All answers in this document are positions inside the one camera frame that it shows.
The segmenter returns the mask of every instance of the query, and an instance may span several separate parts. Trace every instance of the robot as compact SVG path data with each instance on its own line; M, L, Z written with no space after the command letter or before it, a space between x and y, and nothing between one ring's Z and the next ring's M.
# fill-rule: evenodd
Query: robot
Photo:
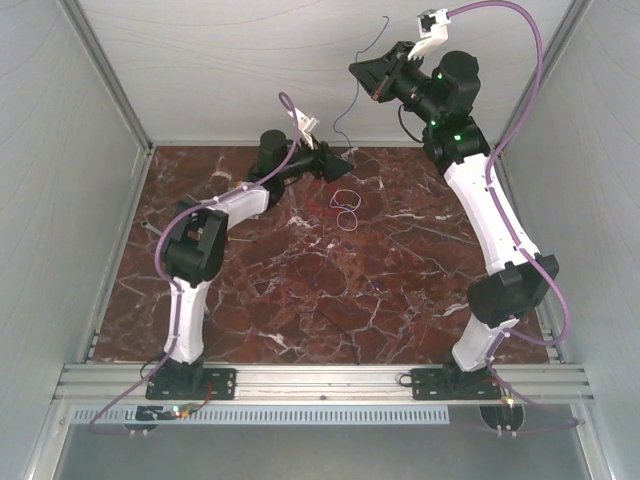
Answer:
M422 377L416 372L412 380L429 387L423 390L436 392L437 398L432 399L495 398L486 396L497 393L487 392L490 389L486 388L486 380L491 377L486 362L492 346L505 329L512 328L540 304L549 288L518 247L526 248L551 278L556 277L559 267L553 255L541 255L526 235L494 172L489 182L493 192L487 188L485 168L490 148L470 116L480 90L476 58L452 51L442 57L431 77L420 71L424 56L447 39L449 23L446 10L425 12L418 17L419 42L397 42L379 58L351 64L349 71L374 101L386 103L398 99L402 108L425 123L422 144L426 159L436 165L462 203L486 264L487 276L468 290L471 318L447 362L440 372L429 369L431 373ZM166 271L182 289L179 299L180 292L172 285L170 331L174 332L178 309L181 321L177 338L174 334L167 339L165 353L169 359L154 375L147 398L203 398L205 385L212 381L212 375L219 374L207 373L200 356L204 350L205 299L212 279L220 270L226 232L243 220L273 208L286 189L287 179L311 173L332 182L353 169L332 153L326 142L319 142L311 135L317 123L314 118L299 110L290 114L296 115L302 142L286 167L261 186L244 184L232 195L222 195L214 206L185 217L163 245ZM292 143L281 131L265 132L247 182L268 176L285 158ZM521 239L519 246L514 244L502 221L492 194L504 205L504 213ZM193 207L193 203L182 202L176 213Z

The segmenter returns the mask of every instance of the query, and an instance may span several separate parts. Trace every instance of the blue wire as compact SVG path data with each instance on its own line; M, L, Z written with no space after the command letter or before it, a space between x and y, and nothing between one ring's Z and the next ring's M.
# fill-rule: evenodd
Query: blue wire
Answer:
M355 59L356 63L358 62L358 57L361 54L366 53L370 48L372 48L376 43L378 43L378 40L380 40L380 37L382 36L384 31L389 26L389 17L387 17L386 15L383 15L382 18L387 20L386 23L384 24L384 27L382 27L382 30L380 30L380 33L378 34L378 36L375 38L375 40L373 42L371 42L371 44L367 48L365 48L364 50L359 50L358 52L356 52L356 59ZM349 105L349 108L347 108L338 118L336 118L336 121L333 122L333 131L336 132L336 133L339 133L340 135L342 135L347 140L347 144L349 145L349 151L350 152L352 151L351 140L349 140L349 137L347 136L346 133L344 133L342 130L338 130L336 128L336 125L338 125L338 122L340 121L340 119L342 117L344 117L347 113L349 113L351 111L353 106L358 101L358 95L359 94L360 94L360 82L358 82L358 80L356 79L356 95L355 95L355 97L353 97L353 102L351 102L351 105Z

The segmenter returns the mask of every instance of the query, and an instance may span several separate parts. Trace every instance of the gray panel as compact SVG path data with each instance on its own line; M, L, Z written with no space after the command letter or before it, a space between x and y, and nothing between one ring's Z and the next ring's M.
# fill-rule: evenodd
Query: gray panel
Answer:
M575 317L566 350L587 370L621 479L640 470L639 51L638 2L593 0L507 152L524 225L558 257Z
M334 119L351 103L354 78L347 66L391 18L368 58L399 40L417 40L416 16L427 8L457 7L441 0L80 0L98 40L145 130L155 142L255 143L269 128L291 129L277 99L287 91L320 120L319 137L340 140ZM520 0L548 42L571 0ZM456 17L450 38L427 58L431 72L447 50L480 61L482 90L474 117L496 140L535 62L531 31L505 8ZM354 141L387 146L411 143L400 130L397 104L377 105L366 95L341 121ZM424 125L407 115L411 130Z
M74 425L55 478L588 478L574 431L498 439L475 429L477 408L450 411L455 426L185 425L163 426L136 439L90 434L86 426ZM527 428L558 421L535 411L527 417Z
M56 2L0 1L0 45L0 478L13 480L88 334L141 164Z

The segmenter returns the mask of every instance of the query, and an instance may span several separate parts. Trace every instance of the white string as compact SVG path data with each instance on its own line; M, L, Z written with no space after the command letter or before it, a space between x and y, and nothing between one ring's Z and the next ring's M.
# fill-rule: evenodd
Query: white string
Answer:
M355 205L352 205L350 203L338 202L337 197L340 192L352 193L358 198L358 202ZM360 197L358 192L354 192L353 190L348 190L344 188L339 188L338 190L336 190L335 193L333 194L333 197L331 197L331 200L329 200L329 206L331 208L340 210L340 213L338 213L338 216L336 217L336 224L341 230L344 230L345 232L353 232L356 228L358 228L358 216L356 215L355 212L358 208L360 208L360 205L362 205L362 197ZM340 217L344 214L350 214L353 217L353 220L354 220L353 228L344 227L340 224Z

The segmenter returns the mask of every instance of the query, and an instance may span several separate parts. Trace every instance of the marble surface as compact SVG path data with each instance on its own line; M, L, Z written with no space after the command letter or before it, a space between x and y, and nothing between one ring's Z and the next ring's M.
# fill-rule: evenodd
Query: marble surface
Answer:
M161 147L136 212L94 360L147 360L165 342L170 296L153 266L176 201L220 194L246 175L249 147ZM366 148L334 182L362 198L358 227L336 225L333 195L305 177L279 205L229 231L207 303L205 357L283 363L441 363L469 319L466 290L484 275L462 206L420 149ZM353 201L340 194L343 202ZM349 220L344 220L349 227ZM540 336L535 315L521 322ZM548 361L509 339L498 360Z

